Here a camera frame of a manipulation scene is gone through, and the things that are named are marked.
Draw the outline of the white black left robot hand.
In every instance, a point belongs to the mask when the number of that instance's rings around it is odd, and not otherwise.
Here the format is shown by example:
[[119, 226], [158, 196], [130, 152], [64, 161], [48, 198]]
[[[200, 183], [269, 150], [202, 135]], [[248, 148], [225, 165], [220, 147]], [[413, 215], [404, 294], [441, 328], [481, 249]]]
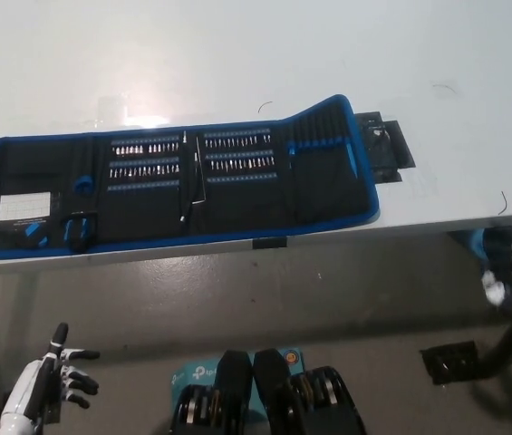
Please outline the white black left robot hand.
[[90, 408], [86, 397], [98, 394], [99, 383], [72, 361], [94, 361], [101, 353], [67, 347], [68, 333], [69, 325], [60, 323], [45, 354], [24, 367], [1, 412], [2, 426], [8, 419], [17, 419], [35, 429], [43, 422], [47, 409], [62, 402], [74, 403], [83, 410]]

